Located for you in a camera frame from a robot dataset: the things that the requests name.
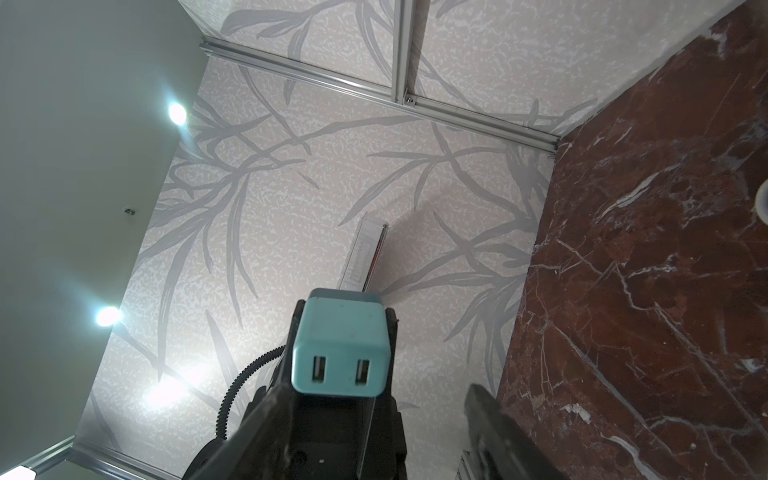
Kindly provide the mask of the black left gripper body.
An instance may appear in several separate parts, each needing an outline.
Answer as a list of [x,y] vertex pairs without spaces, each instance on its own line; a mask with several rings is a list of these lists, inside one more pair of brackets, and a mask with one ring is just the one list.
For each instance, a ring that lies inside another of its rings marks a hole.
[[[291,383],[292,346],[306,300],[297,303],[272,386]],[[392,360],[387,385],[373,398],[297,394],[289,453],[290,479],[404,479],[402,415],[392,395],[398,319],[385,308]]]

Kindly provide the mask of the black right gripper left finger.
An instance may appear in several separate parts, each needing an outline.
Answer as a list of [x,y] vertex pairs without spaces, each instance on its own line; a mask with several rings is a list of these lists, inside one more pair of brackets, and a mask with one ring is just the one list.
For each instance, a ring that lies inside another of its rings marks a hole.
[[235,433],[201,450],[186,479],[286,479],[297,394],[289,385],[272,388]]

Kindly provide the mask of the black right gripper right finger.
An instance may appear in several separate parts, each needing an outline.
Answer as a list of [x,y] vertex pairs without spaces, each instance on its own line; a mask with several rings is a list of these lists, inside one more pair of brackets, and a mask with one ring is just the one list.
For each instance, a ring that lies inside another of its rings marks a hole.
[[482,385],[470,385],[464,414],[471,444],[467,463],[474,479],[567,478]]

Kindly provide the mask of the teal charger cube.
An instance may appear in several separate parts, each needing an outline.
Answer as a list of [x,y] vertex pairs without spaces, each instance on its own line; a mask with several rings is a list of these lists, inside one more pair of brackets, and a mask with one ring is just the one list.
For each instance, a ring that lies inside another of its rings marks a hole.
[[376,294],[317,288],[292,346],[291,383],[305,395],[373,398],[392,360],[386,311]]

